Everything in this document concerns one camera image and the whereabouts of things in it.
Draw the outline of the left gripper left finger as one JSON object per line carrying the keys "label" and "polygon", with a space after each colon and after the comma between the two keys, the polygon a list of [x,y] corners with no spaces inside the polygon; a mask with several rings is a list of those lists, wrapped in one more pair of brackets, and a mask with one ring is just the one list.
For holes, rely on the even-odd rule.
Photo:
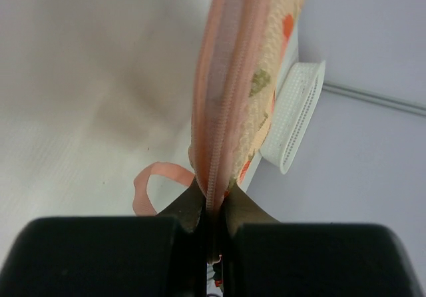
{"label": "left gripper left finger", "polygon": [[202,296],[203,207],[193,182],[156,216],[33,220],[1,269],[1,295]]}

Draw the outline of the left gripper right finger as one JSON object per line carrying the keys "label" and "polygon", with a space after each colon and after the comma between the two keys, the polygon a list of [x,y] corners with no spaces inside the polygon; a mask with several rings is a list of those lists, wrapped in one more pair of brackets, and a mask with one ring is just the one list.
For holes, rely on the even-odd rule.
{"label": "left gripper right finger", "polygon": [[283,223],[245,192],[222,205],[225,296],[423,296],[399,237],[380,224]]}

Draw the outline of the floral mesh laundry bag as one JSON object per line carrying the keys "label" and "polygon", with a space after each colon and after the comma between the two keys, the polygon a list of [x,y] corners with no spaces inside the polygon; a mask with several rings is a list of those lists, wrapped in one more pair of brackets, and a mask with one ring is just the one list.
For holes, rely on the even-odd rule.
{"label": "floral mesh laundry bag", "polygon": [[194,77],[190,168],[155,162],[134,180],[133,210],[153,216],[149,178],[197,182],[209,211],[242,183],[272,126],[277,80],[304,0],[212,0]]}

